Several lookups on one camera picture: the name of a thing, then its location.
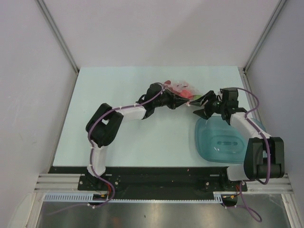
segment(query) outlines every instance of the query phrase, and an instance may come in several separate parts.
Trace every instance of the robotic arm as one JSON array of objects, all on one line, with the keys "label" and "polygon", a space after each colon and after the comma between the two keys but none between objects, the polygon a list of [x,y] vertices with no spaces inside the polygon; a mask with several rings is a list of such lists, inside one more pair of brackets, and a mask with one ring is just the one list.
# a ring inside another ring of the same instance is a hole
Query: robotic arm
[{"label": "robotic arm", "polygon": [[[142,95],[136,104],[113,109],[108,104],[102,104],[86,126],[93,147],[93,163],[88,166],[90,174],[94,175],[91,166],[97,175],[105,172],[105,156],[107,146],[114,140],[120,124],[130,120],[146,119],[154,113],[156,107],[167,106],[175,109],[182,104],[203,107],[193,113],[204,119],[209,119],[214,113],[221,114],[222,119],[229,125],[238,129],[248,146],[244,164],[230,166],[227,175],[231,181],[255,180],[266,178],[270,170],[270,178],[280,178],[284,175],[284,143],[281,138],[271,137],[256,125],[252,125],[247,118],[246,110],[238,107],[238,90],[236,88],[221,89],[219,95],[209,91],[204,96],[190,101],[185,94],[176,94],[169,88],[163,88],[161,84],[151,84],[147,93]],[[266,150],[266,138],[269,150],[271,166],[268,167],[267,158],[263,157]]]}]

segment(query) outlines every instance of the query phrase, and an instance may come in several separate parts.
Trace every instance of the red object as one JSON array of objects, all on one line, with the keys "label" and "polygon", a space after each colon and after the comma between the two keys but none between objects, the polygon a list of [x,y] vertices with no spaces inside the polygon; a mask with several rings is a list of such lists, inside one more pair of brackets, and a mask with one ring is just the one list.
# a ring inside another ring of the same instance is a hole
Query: red object
[{"label": "red object", "polygon": [[190,98],[193,97],[193,94],[192,94],[191,91],[189,91],[189,90],[187,90],[187,89],[183,89],[183,90],[180,92],[179,96],[184,97],[184,98],[187,98],[187,99],[190,99]]}]

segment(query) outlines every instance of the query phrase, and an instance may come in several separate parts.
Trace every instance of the teal bin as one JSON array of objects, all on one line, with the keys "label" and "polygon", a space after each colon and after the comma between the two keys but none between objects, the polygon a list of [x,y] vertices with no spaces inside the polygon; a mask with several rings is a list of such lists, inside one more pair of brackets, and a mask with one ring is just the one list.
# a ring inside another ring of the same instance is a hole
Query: teal bin
[{"label": "teal bin", "polygon": [[[263,130],[262,124],[253,120]],[[247,144],[243,136],[220,116],[200,118],[195,126],[195,144],[200,156],[210,162],[243,163]]]}]

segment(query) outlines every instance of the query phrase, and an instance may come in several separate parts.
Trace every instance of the shiny floor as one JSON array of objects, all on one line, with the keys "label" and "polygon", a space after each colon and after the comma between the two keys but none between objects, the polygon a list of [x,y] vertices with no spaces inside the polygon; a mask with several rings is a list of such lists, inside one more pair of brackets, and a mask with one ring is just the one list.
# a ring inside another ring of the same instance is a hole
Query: shiny floor
[{"label": "shiny floor", "polygon": [[254,221],[244,209],[225,210],[219,204],[109,203],[99,209],[79,206],[50,216],[47,214],[71,206],[72,203],[45,202],[37,228],[290,227],[281,195],[245,197],[248,205],[262,216],[262,223]]}]

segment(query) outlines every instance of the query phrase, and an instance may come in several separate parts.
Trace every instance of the white tabletop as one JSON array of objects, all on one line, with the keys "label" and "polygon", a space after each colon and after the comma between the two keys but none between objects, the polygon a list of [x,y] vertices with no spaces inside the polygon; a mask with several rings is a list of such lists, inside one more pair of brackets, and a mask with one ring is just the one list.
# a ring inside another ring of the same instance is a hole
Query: white tabletop
[{"label": "white tabletop", "polygon": [[[53,166],[87,166],[90,144],[86,124],[100,104],[132,105],[149,85],[185,80],[203,94],[224,87],[243,87],[236,66],[88,67],[81,68]],[[249,110],[244,92],[239,107]],[[194,129],[199,119],[193,107],[156,108],[145,120],[123,123],[109,145],[106,166],[201,167],[227,166],[209,162],[195,148]]]}]

